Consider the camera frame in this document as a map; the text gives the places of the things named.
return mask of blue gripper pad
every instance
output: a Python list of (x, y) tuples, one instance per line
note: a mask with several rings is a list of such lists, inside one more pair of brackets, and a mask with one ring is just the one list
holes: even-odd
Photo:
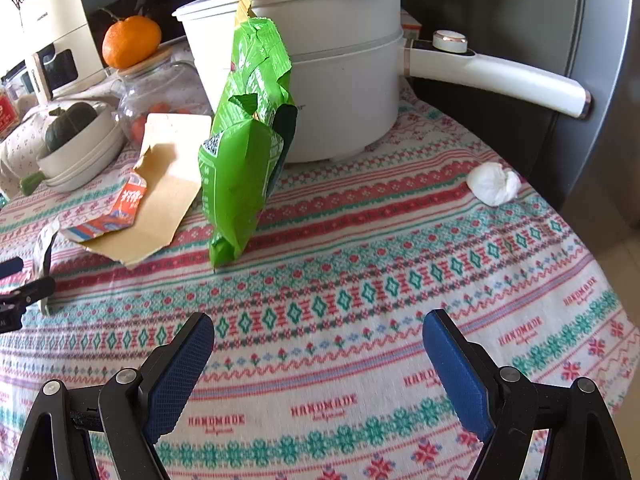
[(182, 345), (174, 360), (149, 396), (145, 437), (155, 444), (161, 435), (171, 433), (213, 348), (213, 323), (201, 319)]
[(486, 443), (495, 429), (487, 390), (434, 310), (424, 318), (422, 342), (462, 426)]
[(0, 280), (21, 272), (24, 263), (21, 258), (12, 258), (5, 262), (0, 262)]

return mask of refrigerator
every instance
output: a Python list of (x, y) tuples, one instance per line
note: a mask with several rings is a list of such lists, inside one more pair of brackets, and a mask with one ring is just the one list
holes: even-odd
[[(606, 206), (627, 226), (638, 224), (637, 0), (403, 0), (402, 5), (422, 22), (425, 39), (439, 28), (456, 30), (477, 52), (571, 77), (589, 90), (591, 112), (586, 120), (575, 120), (484, 91), (414, 82), (419, 97), (481, 137), (556, 209), (562, 212), (579, 193), (593, 200), (594, 210)], [(610, 200), (590, 196), (594, 179)]]

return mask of white appliance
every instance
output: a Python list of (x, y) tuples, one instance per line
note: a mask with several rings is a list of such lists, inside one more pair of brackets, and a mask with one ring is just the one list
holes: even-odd
[(82, 0), (24, 0), (25, 63), (40, 102), (106, 78)]
[[(229, 72), (237, 6), (197, 0), (174, 12), (214, 110)], [(253, 0), (253, 10), (275, 22), (293, 63), (290, 88), (300, 112), (288, 162), (341, 158), (382, 137), (398, 116), (399, 75), (500, 92), (576, 118), (591, 102), (579, 83), (476, 54), (455, 32), (407, 43), (400, 0)]]

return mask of metal screw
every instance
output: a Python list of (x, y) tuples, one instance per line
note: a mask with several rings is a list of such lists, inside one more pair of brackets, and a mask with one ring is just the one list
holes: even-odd
[(49, 381), (42, 387), (42, 393), (45, 395), (53, 395), (60, 390), (60, 383), (58, 381)]
[(520, 380), (521, 374), (516, 368), (511, 366), (505, 366), (500, 370), (500, 377), (502, 377), (508, 383), (517, 383)]
[(133, 368), (125, 368), (120, 370), (116, 375), (116, 382), (120, 384), (129, 384), (136, 380), (138, 373)]
[(580, 379), (578, 379), (578, 388), (580, 388), (586, 394), (592, 394), (596, 390), (596, 385), (591, 379), (581, 377)]

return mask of pumpkin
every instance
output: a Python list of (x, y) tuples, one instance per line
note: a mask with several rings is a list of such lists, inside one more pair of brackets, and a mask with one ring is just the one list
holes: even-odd
[(160, 26), (145, 16), (119, 20), (107, 30), (102, 42), (102, 57), (118, 69), (129, 68), (151, 56), (160, 45)]
[(89, 103), (75, 103), (60, 114), (47, 128), (45, 144), (49, 153), (60, 149), (84, 130), (98, 113)]

